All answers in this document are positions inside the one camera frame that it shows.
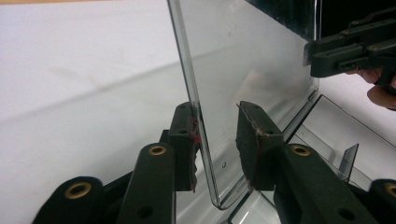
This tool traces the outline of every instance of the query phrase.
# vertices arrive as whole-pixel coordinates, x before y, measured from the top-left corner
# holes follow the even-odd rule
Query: human hand
[[[381,76],[382,68],[376,68],[372,70],[354,70],[347,72],[347,74],[358,74],[367,83],[375,83]],[[396,76],[393,77],[391,84],[393,88],[396,89]],[[369,91],[367,91],[367,97],[376,105],[384,106],[389,109],[396,109],[396,95],[391,95],[380,86],[373,86]]]

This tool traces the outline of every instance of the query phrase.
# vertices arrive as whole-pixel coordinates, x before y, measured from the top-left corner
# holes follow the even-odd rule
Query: white wall
[[[130,172],[188,101],[164,0],[0,6],[0,27],[0,223]]]

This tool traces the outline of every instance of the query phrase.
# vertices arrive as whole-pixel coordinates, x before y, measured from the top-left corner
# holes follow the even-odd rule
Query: small hole
[[[305,153],[305,152],[306,152],[305,149],[300,148],[300,147],[297,147],[295,150],[296,150],[296,152],[298,152],[298,153]]]
[[[79,185],[79,186],[76,186],[75,188],[71,189],[71,190],[70,190],[70,193],[72,193],[72,194],[79,194],[79,193],[83,192],[83,191],[86,190],[86,189],[87,189],[86,186],[84,186],[84,185]]]
[[[74,200],[84,197],[90,192],[92,185],[87,182],[80,182],[70,186],[65,192],[64,197],[66,199]]]
[[[303,156],[303,157],[311,155],[311,151],[305,147],[295,146],[295,147],[291,148],[291,151],[294,152],[295,154],[297,154],[299,156]]]
[[[151,217],[152,212],[153,210],[150,206],[142,207],[137,211],[137,216],[141,219]]]
[[[338,214],[343,217],[344,219],[347,220],[354,220],[355,219],[355,215],[353,215],[353,213],[345,208],[340,208],[338,209]]]
[[[155,147],[154,149],[152,149],[152,152],[154,153],[160,153],[161,151],[163,151],[163,149],[160,147]]]

